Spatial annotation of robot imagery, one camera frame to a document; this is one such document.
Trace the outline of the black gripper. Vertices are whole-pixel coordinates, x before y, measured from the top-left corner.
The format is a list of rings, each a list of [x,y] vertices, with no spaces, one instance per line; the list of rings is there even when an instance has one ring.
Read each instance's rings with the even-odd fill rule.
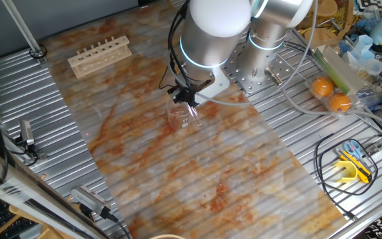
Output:
[[[199,105],[199,103],[195,101],[194,91],[187,87],[176,85],[167,90],[167,93],[175,104],[186,102],[193,108]]]

